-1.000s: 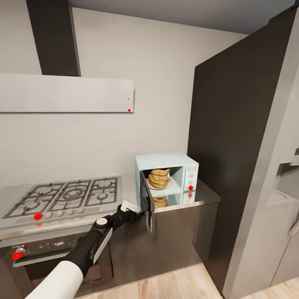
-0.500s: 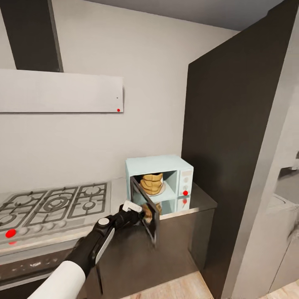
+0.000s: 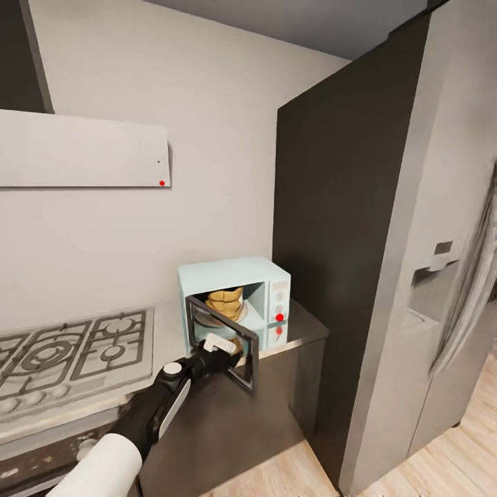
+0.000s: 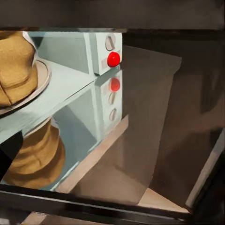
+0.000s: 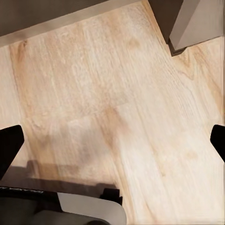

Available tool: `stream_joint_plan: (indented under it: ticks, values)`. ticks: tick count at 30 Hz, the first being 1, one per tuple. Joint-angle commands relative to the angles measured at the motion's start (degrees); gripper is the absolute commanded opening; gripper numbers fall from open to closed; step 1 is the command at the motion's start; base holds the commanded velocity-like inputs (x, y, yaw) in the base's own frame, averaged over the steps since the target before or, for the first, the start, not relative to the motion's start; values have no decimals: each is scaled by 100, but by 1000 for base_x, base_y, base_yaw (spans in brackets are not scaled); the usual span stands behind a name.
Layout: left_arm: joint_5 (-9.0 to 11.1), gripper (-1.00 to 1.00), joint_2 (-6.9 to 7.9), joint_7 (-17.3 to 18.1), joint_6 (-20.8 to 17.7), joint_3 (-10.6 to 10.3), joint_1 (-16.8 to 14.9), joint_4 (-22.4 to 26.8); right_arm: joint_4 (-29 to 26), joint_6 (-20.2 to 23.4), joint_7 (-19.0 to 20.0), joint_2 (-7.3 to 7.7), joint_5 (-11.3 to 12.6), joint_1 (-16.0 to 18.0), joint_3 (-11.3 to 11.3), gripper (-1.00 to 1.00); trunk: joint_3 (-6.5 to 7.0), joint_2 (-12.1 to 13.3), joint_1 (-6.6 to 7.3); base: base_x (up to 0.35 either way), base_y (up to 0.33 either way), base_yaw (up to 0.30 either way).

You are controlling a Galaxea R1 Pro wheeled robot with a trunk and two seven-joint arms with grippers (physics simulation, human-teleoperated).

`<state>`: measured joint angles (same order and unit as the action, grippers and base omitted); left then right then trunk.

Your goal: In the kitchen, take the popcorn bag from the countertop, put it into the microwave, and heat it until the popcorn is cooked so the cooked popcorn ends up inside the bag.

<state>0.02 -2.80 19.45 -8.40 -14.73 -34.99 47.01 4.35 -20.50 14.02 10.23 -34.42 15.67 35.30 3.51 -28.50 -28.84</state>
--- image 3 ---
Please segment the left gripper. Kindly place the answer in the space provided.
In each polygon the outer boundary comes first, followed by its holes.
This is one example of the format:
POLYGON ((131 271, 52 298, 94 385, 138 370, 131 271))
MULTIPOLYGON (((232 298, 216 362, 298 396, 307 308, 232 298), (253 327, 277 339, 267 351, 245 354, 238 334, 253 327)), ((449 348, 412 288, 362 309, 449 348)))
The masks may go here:
POLYGON ((226 373, 231 367, 235 368, 244 355, 244 350, 232 355, 232 353, 222 348, 218 348, 218 351, 208 352, 203 342, 206 342, 206 340, 201 340, 198 352, 195 355, 204 363, 204 375, 214 369, 219 369, 222 373, 226 373))

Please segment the microwave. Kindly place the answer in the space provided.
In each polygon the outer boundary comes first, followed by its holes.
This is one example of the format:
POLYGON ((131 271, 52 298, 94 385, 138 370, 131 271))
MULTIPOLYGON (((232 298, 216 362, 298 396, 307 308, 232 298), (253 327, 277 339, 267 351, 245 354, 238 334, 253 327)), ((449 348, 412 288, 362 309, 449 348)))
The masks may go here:
POLYGON ((237 345, 244 355, 226 375, 252 397, 258 397, 260 337, 250 331, 288 320, 292 275, 264 256, 179 266, 179 290, 188 343, 199 349, 201 340, 216 333, 237 345), (205 304, 205 292, 242 286, 243 303, 236 321, 205 304))

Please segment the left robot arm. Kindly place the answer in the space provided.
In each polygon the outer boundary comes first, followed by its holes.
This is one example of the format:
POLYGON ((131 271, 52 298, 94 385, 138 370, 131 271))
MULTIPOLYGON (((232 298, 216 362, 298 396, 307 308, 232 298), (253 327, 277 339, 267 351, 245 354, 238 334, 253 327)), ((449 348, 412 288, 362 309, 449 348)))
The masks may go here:
POLYGON ((198 379, 235 368, 244 355, 237 345, 209 333, 190 358, 168 362, 144 394, 136 394, 120 419, 45 497, 126 497, 153 444, 164 435, 198 379))

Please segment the popcorn bag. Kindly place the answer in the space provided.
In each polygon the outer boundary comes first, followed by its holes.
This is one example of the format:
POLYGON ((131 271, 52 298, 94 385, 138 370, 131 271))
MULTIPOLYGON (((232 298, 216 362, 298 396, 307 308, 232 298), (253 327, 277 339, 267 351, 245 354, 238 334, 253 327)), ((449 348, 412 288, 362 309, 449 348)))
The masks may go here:
POLYGON ((223 314, 224 317, 236 321, 242 310, 243 297, 241 294, 242 286, 205 292, 205 304, 223 314))

